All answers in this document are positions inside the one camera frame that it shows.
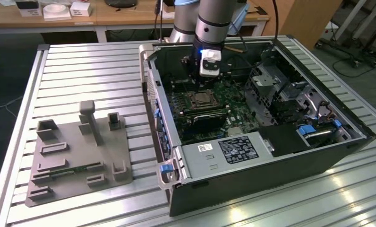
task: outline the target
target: blue clip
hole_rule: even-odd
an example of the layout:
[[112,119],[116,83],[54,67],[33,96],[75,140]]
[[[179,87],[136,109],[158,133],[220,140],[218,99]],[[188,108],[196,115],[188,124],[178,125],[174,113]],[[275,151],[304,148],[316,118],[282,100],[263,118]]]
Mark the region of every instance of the blue clip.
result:
[[311,124],[307,124],[307,125],[300,126],[299,131],[302,135],[307,135],[307,134],[316,132],[316,129]]
[[174,165],[172,164],[164,164],[160,166],[160,173],[162,174],[167,174],[167,173],[171,173],[174,172]]
[[339,127],[342,127],[342,122],[339,121],[339,120],[335,120],[334,121],[334,124],[335,124],[335,126],[339,128]]
[[155,117],[160,117],[159,113],[160,113],[160,109],[158,108],[156,111],[155,111]]

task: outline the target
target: metal profile rail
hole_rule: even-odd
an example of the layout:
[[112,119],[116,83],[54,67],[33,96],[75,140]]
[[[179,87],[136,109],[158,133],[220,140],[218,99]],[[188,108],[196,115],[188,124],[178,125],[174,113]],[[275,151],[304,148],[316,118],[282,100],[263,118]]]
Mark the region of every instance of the metal profile rail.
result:
[[[295,39],[280,36],[280,41],[376,133],[372,106]],[[53,45],[39,51],[0,175],[0,226],[376,226],[376,141],[322,175],[168,216],[139,85],[143,43],[150,41]],[[29,208],[37,123],[78,121],[78,102],[86,99],[96,101],[96,117],[115,111],[126,116],[134,182]]]

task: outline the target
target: circuit board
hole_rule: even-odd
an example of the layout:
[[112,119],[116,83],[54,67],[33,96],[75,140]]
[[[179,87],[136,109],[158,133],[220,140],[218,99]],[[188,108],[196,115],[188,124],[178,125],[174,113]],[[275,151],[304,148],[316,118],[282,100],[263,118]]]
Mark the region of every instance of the circuit board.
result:
[[242,83],[219,81],[212,88],[196,92],[187,88],[184,92],[175,90],[167,96],[183,145],[244,134],[259,128],[255,113],[246,103]]

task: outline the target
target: white object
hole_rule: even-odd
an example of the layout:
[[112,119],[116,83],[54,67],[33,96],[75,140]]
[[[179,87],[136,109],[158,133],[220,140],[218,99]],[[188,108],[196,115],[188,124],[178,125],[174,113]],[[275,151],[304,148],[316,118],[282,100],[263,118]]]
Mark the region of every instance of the white object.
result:
[[338,32],[339,28],[340,27],[330,21],[328,24],[327,24],[327,27],[324,29],[322,38],[331,40],[331,38],[334,37],[334,34]]
[[61,4],[71,7],[74,2],[84,2],[87,0],[38,0],[38,1],[43,4],[43,6],[47,6],[50,4]]
[[17,2],[14,0],[0,0],[3,6],[14,6]]
[[218,77],[220,73],[220,68],[218,67],[216,70],[204,69],[204,67],[208,67],[207,63],[203,63],[204,60],[207,60],[211,63],[222,61],[222,52],[210,49],[202,50],[200,75],[203,77]]
[[90,17],[92,13],[92,7],[90,3],[74,2],[71,7],[73,16]]
[[51,4],[45,7],[45,20],[71,20],[70,8],[65,5]]

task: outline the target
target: metal bracket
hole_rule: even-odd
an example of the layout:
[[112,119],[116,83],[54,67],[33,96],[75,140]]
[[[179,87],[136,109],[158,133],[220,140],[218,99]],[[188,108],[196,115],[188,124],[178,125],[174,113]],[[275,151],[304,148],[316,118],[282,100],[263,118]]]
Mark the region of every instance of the metal bracket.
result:
[[140,66],[140,81],[144,83],[144,60],[152,55],[155,52],[152,44],[143,44],[139,46],[139,66]]

